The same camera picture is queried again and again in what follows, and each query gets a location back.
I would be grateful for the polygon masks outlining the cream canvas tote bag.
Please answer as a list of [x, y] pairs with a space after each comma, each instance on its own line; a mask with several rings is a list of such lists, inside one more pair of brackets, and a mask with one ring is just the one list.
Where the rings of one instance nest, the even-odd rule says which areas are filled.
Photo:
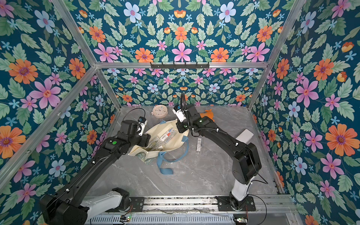
[[[177, 120], [162, 121], [149, 129], [146, 134], [150, 135], [147, 147], [135, 145], [129, 152], [129, 156], [141, 156], [143, 162], [156, 158], [159, 171], [163, 175], [173, 175], [171, 168], [163, 168], [162, 163], [174, 163], [183, 159], [189, 150], [188, 134], [189, 130], [180, 132], [177, 128]], [[165, 155], [186, 145], [186, 150], [178, 159], [168, 160]]]

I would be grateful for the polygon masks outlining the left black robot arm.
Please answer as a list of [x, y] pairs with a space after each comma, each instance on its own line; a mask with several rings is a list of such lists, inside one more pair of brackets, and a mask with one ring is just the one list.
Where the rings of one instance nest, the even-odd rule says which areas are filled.
[[91, 161], [55, 195], [46, 194], [40, 199], [44, 221], [49, 225], [84, 225], [89, 219], [109, 209], [130, 206], [129, 193], [114, 188], [108, 194], [85, 201], [84, 198], [102, 174], [121, 156], [138, 145], [146, 147], [151, 136], [144, 134], [146, 119], [121, 122], [117, 135], [105, 139]]

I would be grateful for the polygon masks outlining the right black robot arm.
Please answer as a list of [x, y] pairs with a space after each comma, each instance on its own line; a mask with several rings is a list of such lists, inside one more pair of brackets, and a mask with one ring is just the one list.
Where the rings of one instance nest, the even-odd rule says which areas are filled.
[[229, 204], [234, 210], [241, 210], [248, 200], [250, 185], [262, 168], [257, 147], [237, 140], [210, 117], [202, 117], [193, 104], [186, 103], [184, 93], [172, 111], [178, 118], [176, 126], [180, 133], [190, 131], [192, 135], [197, 133], [200, 137], [210, 139], [232, 159], [231, 172], [235, 183], [229, 194]]

